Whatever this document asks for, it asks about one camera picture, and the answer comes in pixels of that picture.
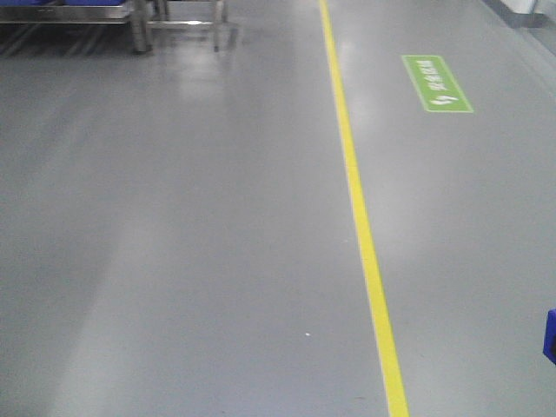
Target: gray floor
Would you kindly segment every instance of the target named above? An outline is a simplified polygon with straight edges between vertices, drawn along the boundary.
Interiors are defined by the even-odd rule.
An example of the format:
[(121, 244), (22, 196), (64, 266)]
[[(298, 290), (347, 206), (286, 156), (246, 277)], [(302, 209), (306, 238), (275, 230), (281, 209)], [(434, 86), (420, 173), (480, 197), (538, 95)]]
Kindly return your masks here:
[[(553, 94), (478, 1), (330, 5), (412, 415), (552, 415)], [(387, 415), (318, 3), (230, 12), (218, 55), (4, 50), (1, 415)], [(404, 54), (475, 113), (423, 111)]]

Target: floor marking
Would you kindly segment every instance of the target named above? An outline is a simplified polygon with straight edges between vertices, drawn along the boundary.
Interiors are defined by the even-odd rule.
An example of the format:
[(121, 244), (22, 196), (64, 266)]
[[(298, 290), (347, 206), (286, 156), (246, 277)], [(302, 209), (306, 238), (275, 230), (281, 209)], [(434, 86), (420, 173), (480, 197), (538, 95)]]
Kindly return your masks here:
[(407, 73), (426, 111), (473, 113), (473, 107), (442, 56), (402, 55)]
[(400, 363), (396, 353), (394, 334), (388, 313), (386, 296), (382, 285), (376, 252), (374, 250), (373, 237), (367, 216), (365, 196), (361, 187), (361, 178), (357, 166), (357, 155), (355, 153), (354, 138), (349, 122), (348, 106), (344, 94), (343, 82), (341, 80), (340, 64), (336, 54), (334, 34), (327, 0), (319, 0), (321, 6), (322, 29), (328, 54), (328, 66), (332, 79), (336, 115), (340, 129), (341, 144), (344, 151), (344, 163), (346, 165), (347, 185), (351, 197), (359, 250), (361, 252), (361, 263), (367, 284), (367, 296), (370, 303), (371, 316), (373, 318), (374, 335), (381, 360), (382, 378), (386, 390), (388, 412), (390, 417), (408, 417), (407, 399), (401, 378)]

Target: blue bin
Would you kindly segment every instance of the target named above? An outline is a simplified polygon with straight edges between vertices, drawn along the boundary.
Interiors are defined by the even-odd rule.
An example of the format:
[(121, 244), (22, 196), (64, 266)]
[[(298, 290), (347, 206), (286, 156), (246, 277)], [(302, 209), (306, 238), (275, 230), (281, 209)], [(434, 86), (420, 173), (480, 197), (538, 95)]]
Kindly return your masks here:
[(68, 6), (119, 6), (124, 1), (125, 0), (65, 0), (65, 3)]
[(52, 0), (0, 0), (0, 6), (42, 6)]
[(543, 353), (556, 364), (556, 308), (550, 310), (546, 318), (545, 348)]

